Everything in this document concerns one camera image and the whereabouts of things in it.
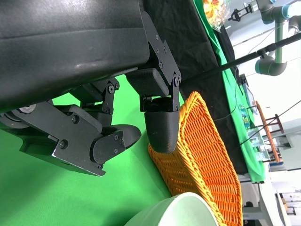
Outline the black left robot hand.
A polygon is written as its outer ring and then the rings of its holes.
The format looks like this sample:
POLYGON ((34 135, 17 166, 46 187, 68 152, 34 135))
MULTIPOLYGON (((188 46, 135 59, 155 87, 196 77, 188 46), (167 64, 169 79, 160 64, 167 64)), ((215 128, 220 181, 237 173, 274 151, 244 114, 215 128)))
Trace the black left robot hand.
POLYGON ((122 74, 139 95, 150 145, 172 153, 181 73, 138 1, 1 1, 0 128, 22 139, 21 152, 103 176, 141 137, 111 123, 122 74))

